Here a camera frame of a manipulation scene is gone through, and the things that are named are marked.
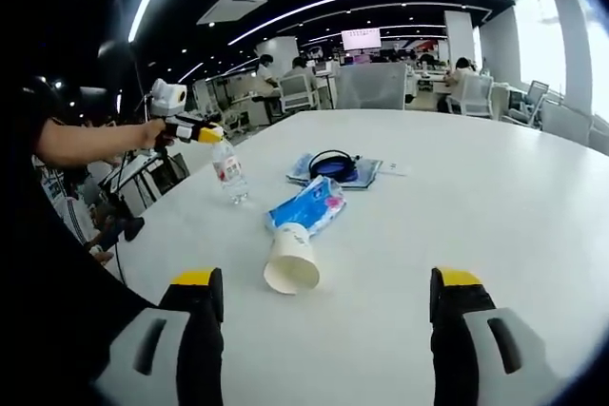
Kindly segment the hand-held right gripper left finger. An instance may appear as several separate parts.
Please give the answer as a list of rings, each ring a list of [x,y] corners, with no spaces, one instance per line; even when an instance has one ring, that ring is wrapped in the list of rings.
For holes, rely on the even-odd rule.
[[[222,405],[223,322],[222,270],[182,273],[111,343],[95,392],[104,405]]]

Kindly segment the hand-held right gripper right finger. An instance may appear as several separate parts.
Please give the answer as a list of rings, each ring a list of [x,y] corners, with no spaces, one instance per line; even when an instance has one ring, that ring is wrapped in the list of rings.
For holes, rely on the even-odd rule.
[[[436,405],[541,405],[555,392],[541,337],[475,275],[431,270],[430,324]]]

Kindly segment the person's left hand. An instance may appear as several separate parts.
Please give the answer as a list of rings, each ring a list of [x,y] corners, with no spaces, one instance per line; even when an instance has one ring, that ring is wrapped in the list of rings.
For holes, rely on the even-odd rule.
[[[156,147],[171,146],[175,138],[167,132],[167,126],[162,119],[152,119],[142,125],[141,139],[138,141],[138,148],[153,149]]]

